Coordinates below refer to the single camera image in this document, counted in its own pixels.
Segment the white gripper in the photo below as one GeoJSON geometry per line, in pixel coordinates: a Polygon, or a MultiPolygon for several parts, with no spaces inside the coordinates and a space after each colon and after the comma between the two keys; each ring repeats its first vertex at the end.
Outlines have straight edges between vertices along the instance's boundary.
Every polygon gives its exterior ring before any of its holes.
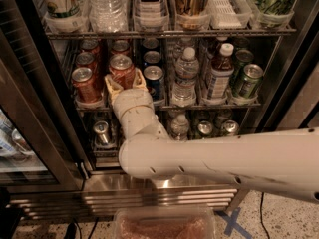
{"type": "Polygon", "coordinates": [[[133,89],[124,90],[110,74],[105,75],[105,83],[109,92],[109,103],[113,104],[113,111],[118,119],[130,109],[138,107],[154,109],[153,98],[140,69],[135,68],[133,89]]]}

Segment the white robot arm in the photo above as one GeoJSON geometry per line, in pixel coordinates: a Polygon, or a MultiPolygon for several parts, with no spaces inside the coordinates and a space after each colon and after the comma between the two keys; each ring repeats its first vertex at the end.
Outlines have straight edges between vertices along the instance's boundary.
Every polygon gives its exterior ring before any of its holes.
{"type": "Polygon", "coordinates": [[[124,89],[105,76],[113,111],[123,129],[122,170],[139,179],[193,175],[238,188],[316,203],[319,128],[176,141],[155,114],[139,69],[124,89]]]}

